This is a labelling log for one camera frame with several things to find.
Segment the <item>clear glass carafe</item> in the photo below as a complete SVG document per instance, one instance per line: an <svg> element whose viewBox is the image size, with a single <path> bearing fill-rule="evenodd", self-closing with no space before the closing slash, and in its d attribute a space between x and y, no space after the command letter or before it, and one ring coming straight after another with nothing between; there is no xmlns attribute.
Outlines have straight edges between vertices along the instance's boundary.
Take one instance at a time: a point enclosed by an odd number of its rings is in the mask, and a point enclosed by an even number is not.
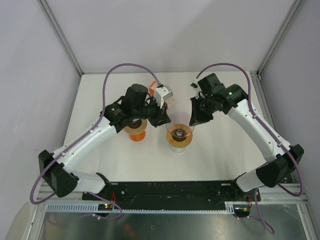
<svg viewBox="0 0 320 240"><path fill-rule="evenodd" d="M173 153L176 153L176 154L181 154L187 149L187 147L174 147L174 146L170 146L169 148Z"/></svg>

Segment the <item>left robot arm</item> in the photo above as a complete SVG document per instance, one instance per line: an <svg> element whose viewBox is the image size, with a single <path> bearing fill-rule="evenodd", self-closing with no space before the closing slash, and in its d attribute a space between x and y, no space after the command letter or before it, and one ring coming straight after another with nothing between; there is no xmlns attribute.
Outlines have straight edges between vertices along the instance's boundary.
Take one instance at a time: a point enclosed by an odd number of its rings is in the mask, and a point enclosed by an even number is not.
<svg viewBox="0 0 320 240"><path fill-rule="evenodd" d="M59 197L75 190L92 192L98 199L110 196L109 182L101 173L76 172L82 158L107 139L139 120L148 120L158 127L171 122L166 100L173 96L166 85L155 88L153 95L147 87L134 83L125 95L103 107L97 121L71 143L50 153L43 150L38 155L42 178Z"/></svg>

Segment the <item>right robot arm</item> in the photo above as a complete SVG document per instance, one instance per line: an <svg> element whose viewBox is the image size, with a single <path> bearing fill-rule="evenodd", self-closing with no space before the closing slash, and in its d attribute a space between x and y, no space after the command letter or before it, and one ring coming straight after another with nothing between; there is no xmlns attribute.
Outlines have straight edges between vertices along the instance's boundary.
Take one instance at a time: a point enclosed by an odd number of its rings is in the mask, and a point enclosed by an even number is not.
<svg viewBox="0 0 320 240"><path fill-rule="evenodd" d="M260 150L265 163L236 179L230 188L231 196L242 201L252 189L273 188L296 170L304 150L282 138L260 115L249 100L248 94L238 84L225 87L215 73L201 80L195 79L191 87L196 95L191 100L189 126L213 120L215 112L222 112L234 120Z"/></svg>

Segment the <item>orange coffee filter box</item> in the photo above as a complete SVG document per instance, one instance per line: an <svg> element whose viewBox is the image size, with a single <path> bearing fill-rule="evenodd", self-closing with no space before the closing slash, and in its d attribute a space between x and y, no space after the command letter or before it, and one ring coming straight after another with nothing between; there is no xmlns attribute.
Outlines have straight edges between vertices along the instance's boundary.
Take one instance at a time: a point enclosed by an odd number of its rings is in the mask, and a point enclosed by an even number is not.
<svg viewBox="0 0 320 240"><path fill-rule="evenodd" d="M153 81L151 83L151 85L148 87L148 90L149 90L149 93L152 97L154 97L154 91L155 91L155 88L159 87L158 86L158 83L156 81ZM170 109L172 108L172 106L174 105L174 97L170 97L169 99L167 99L165 101L165 103L167 104L167 108Z"/></svg>

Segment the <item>orange glass carafe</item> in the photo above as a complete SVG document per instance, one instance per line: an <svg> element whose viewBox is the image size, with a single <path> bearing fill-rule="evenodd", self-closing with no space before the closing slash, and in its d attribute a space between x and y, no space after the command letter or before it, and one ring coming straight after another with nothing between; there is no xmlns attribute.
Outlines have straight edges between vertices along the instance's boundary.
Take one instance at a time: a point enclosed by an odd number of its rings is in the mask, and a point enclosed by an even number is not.
<svg viewBox="0 0 320 240"><path fill-rule="evenodd" d="M145 138L145 136L146 136L146 132L143 131L139 134L130 134L129 138L134 142L140 142Z"/></svg>

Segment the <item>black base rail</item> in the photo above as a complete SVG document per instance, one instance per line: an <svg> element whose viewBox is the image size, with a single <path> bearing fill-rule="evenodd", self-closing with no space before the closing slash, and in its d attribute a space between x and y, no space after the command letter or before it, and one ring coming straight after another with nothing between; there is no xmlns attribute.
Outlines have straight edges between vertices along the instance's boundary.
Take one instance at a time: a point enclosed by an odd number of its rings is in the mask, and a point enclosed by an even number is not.
<svg viewBox="0 0 320 240"><path fill-rule="evenodd" d="M248 202L260 194L252 189L241 191L231 180L224 181L156 181L156 182L112 182L97 195L110 200L115 194L115 203L120 207L168 206L180 209L199 205L214 207L224 202Z"/></svg>

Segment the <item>aluminium frame post right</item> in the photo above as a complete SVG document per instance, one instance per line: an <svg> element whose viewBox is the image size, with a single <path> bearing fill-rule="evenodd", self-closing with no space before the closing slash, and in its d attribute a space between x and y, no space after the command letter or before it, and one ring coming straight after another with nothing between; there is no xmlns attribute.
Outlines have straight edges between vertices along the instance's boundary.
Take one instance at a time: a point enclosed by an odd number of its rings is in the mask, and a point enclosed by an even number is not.
<svg viewBox="0 0 320 240"><path fill-rule="evenodd" d="M260 63L256 75L261 78L262 73L268 66L269 62L273 58L276 50L281 45L282 41L284 40L287 32L289 31L291 25L293 24L295 18L297 17L298 13L300 12L302 6L304 5L305 0L294 0L292 5L290 6L287 14L285 15L284 20L282 21L280 27L278 28L275 37L273 38L271 45L269 46L266 54L264 55L262 62Z"/></svg>

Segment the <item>aluminium frame post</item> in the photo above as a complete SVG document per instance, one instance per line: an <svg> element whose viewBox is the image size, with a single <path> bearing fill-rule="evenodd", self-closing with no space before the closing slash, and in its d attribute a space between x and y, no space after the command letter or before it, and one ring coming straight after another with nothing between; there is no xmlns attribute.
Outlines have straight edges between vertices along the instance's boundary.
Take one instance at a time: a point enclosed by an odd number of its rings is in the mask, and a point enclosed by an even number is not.
<svg viewBox="0 0 320 240"><path fill-rule="evenodd" d="M262 62L260 63L256 75L261 78L262 73L268 66L269 62L273 58L276 50L281 45L282 41L284 40L287 32L289 31L291 25L293 24L295 18L297 17L298 13L300 12L302 6L304 5L305 0L294 0L292 5L290 6L287 14L285 15L284 20L282 21L280 27L278 28L275 37L273 38L271 45L269 46L266 54L264 55Z"/></svg>
<svg viewBox="0 0 320 240"><path fill-rule="evenodd" d="M65 34L62 31L62 28L60 24L58 23L49 3L47 0L36 0L38 5L40 6L44 16L46 17L49 25L51 26L54 34L56 35L62 49L66 53L68 59L70 60L73 68L77 72L79 76L82 76L84 74L67 38L65 37Z"/></svg>

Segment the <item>aluminium frame post left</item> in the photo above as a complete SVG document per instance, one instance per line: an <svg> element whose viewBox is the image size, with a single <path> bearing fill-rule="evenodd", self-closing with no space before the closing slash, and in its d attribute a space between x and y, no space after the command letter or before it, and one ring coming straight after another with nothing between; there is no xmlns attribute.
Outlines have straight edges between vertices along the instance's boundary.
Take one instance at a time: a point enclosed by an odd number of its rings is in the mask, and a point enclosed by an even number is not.
<svg viewBox="0 0 320 240"><path fill-rule="evenodd" d="M65 34L62 31L62 28L60 24L58 23L49 3L47 0L36 0L38 5L40 6L44 16L46 17L49 25L51 26L54 34L56 35L62 49L66 53L68 59L70 60L73 68L77 72L79 76L82 76L84 74L67 38L65 37Z"/></svg>

